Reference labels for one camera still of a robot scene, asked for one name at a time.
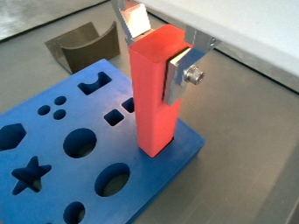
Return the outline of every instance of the small square hole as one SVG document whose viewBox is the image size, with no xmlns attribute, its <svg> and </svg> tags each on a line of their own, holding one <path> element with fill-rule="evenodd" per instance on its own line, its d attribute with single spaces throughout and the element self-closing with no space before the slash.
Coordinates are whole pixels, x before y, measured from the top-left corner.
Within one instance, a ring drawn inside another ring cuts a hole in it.
<svg viewBox="0 0 299 224">
<path fill-rule="evenodd" d="M 127 101 L 123 102 L 122 104 L 123 108 L 126 109 L 126 111 L 128 113 L 134 113 L 135 112 L 135 101 L 134 101 L 134 97 L 131 97 Z"/>
<path fill-rule="evenodd" d="M 115 126 L 122 122 L 124 116 L 116 109 L 114 109 L 104 115 L 104 119 L 107 120 L 111 126 Z"/>
</svg>

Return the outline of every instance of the red block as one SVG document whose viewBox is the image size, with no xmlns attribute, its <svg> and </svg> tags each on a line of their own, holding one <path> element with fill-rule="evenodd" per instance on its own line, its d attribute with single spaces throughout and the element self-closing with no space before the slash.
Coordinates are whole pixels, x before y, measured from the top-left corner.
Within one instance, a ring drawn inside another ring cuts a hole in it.
<svg viewBox="0 0 299 224">
<path fill-rule="evenodd" d="M 164 77 L 170 58 L 188 46 L 183 38 L 184 31 L 167 24 L 128 49 L 138 144 L 151 158 L 174 139 L 182 100 L 172 106 L 164 103 Z"/>
</svg>

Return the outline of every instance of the blue shape sorter board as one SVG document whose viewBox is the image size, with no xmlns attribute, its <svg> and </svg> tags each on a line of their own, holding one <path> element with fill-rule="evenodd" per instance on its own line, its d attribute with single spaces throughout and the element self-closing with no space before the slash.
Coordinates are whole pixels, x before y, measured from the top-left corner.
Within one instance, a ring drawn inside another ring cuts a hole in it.
<svg viewBox="0 0 299 224">
<path fill-rule="evenodd" d="M 0 222 L 132 222 L 203 144 L 178 120 L 144 154 L 131 80 L 99 61 L 0 115 Z"/>
</svg>

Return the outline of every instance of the small circular hole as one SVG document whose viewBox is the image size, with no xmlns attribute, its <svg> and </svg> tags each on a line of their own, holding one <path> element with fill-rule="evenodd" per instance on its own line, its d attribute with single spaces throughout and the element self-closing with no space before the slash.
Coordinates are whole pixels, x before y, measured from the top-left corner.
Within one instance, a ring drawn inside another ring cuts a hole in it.
<svg viewBox="0 0 299 224">
<path fill-rule="evenodd" d="M 79 224 L 86 216 L 86 207 L 80 202 L 72 202 L 63 214 L 63 219 L 67 224 Z"/>
<path fill-rule="evenodd" d="M 52 117 L 54 117 L 55 120 L 60 120 L 66 115 L 67 115 L 66 110 L 59 109 L 58 111 L 55 111 Z"/>
<path fill-rule="evenodd" d="M 62 104 L 66 103 L 66 101 L 67 101 L 67 97 L 62 95 L 55 99 L 54 103 L 60 106 Z"/>
<path fill-rule="evenodd" d="M 51 112 L 51 109 L 52 109 L 51 106 L 43 105 L 38 110 L 38 114 L 40 116 L 46 116 Z"/>
</svg>

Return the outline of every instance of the metal bracket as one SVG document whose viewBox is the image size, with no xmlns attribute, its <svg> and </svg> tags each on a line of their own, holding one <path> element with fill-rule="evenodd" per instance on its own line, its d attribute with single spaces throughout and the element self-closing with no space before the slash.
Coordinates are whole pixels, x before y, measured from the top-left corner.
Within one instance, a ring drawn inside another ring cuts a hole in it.
<svg viewBox="0 0 299 224">
<path fill-rule="evenodd" d="M 194 85 L 202 82 L 204 72 L 194 64 L 220 43 L 212 36 L 190 26 L 186 28 L 184 41 L 192 48 L 186 49 L 168 63 L 163 92 L 163 101 L 168 105 L 174 105 L 183 98 L 188 82 Z"/>
<path fill-rule="evenodd" d="M 146 12 L 146 6 L 130 0 L 112 0 L 111 3 L 126 32 L 126 42 L 131 45 L 154 31 Z"/>
<path fill-rule="evenodd" d="M 126 32 L 126 42 L 131 45 L 154 31 L 150 25 L 146 6 L 130 0 L 112 0 L 111 2 Z M 200 71 L 194 63 L 220 43 L 212 36 L 190 26 L 186 28 L 184 41 L 192 45 L 192 48 L 186 49 L 176 55 L 167 65 L 163 101 L 168 105 L 174 105 L 183 97 L 188 82 L 194 85 L 202 82 L 204 72 Z"/>
</svg>

